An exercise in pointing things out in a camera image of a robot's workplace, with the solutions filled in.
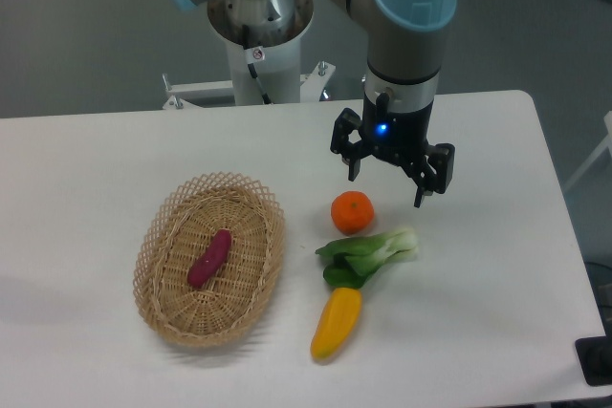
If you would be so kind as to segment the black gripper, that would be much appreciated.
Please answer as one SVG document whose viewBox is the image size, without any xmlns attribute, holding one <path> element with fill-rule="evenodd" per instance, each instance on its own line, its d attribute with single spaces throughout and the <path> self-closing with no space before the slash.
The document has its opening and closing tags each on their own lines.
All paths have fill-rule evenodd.
<svg viewBox="0 0 612 408">
<path fill-rule="evenodd" d="M 348 166 L 353 182 L 361 171 L 361 160 L 374 156 L 400 166 L 417 186 L 414 206 L 420 208 L 425 197 L 444 194 L 452 180 L 455 146 L 427 142 L 427 129 L 433 107 L 410 113 L 393 113 L 391 106 L 377 118 L 376 104 L 364 97 L 362 118 L 344 108 L 334 122 L 330 150 Z"/>
</svg>

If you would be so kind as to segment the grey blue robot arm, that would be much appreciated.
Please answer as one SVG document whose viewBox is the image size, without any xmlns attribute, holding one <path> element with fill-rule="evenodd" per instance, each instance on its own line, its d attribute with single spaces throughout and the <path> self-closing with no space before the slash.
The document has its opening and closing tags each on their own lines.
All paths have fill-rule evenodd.
<svg viewBox="0 0 612 408">
<path fill-rule="evenodd" d="M 205 6 L 226 43 L 239 105 L 301 98 L 299 41 L 313 19 L 313 0 L 173 0 L 182 10 Z M 367 34 L 367 69 L 360 112 L 335 121 L 332 152 L 355 179 L 374 157 L 403 169 L 421 202 L 444 193 L 455 149 L 430 144 L 427 129 L 437 92 L 448 26 L 457 0 L 330 0 Z"/>
</svg>

